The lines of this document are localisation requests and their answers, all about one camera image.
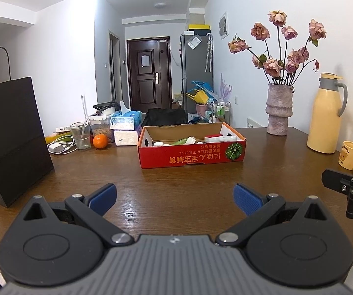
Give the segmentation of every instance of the metal screw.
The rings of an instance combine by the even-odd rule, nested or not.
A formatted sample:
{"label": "metal screw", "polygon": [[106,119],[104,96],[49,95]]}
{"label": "metal screw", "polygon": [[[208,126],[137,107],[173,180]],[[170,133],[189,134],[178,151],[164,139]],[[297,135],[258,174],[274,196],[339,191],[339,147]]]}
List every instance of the metal screw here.
{"label": "metal screw", "polygon": [[131,239],[130,235],[129,234],[126,234],[126,233],[118,233],[118,234],[114,234],[112,237],[111,237],[111,240],[114,242],[114,243],[117,243],[117,244],[124,244],[124,243],[127,243],[129,242]]}
{"label": "metal screw", "polygon": [[177,238],[177,237],[173,237],[173,238],[171,238],[170,239],[170,243],[172,243],[172,244],[178,244],[180,242],[180,239],[179,238]]}
{"label": "metal screw", "polygon": [[232,232],[225,232],[219,235],[219,240],[223,243],[233,243],[238,240],[238,235]]}

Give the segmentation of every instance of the orange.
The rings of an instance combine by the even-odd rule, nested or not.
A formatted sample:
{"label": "orange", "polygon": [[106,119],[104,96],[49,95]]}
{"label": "orange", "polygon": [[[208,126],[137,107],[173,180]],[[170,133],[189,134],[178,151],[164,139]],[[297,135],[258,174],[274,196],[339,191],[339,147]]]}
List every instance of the orange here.
{"label": "orange", "polygon": [[95,148],[105,148],[108,144],[108,138],[104,134],[96,135],[93,138],[93,145]]}

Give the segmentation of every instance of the watermelon illustration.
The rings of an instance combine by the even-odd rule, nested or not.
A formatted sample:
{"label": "watermelon illustration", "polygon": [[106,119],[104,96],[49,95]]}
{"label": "watermelon illustration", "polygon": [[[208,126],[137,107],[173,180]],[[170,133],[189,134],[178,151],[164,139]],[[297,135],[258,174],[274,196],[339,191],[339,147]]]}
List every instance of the watermelon illustration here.
{"label": "watermelon illustration", "polygon": [[240,143],[233,143],[227,148],[226,157],[231,161],[235,161],[241,157],[242,152],[243,146]]}

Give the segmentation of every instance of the refrigerator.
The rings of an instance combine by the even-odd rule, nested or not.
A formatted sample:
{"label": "refrigerator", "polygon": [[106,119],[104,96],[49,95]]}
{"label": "refrigerator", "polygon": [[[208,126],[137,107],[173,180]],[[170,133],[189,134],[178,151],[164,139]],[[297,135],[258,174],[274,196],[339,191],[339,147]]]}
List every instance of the refrigerator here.
{"label": "refrigerator", "polygon": [[181,67],[182,67],[182,102],[183,109],[188,113],[196,113],[196,104],[185,93],[194,87],[192,81],[207,82],[213,88],[213,64],[212,72],[209,72],[209,64],[207,72],[205,72],[208,36],[200,36],[202,42],[192,49],[188,42],[193,35],[181,35]]}

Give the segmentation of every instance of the doorway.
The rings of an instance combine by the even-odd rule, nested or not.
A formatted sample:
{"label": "doorway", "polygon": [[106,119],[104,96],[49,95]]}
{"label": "doorway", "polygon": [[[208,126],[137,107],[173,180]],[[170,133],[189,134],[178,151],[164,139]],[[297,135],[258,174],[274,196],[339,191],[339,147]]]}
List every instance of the doorway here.
{"label": "doorway", "polygon": [[110,60],[110,91],[111,99],[107,101],[120,102],[123,99],[122,92],[122,77],[121,77],[121,62],[120,62],[120,47],[119,38],[109,32],[109,60]]}
{"label": "doorway", "polygon": [[171,108],[171,55],[169,37],[127,41],[132,110]]}

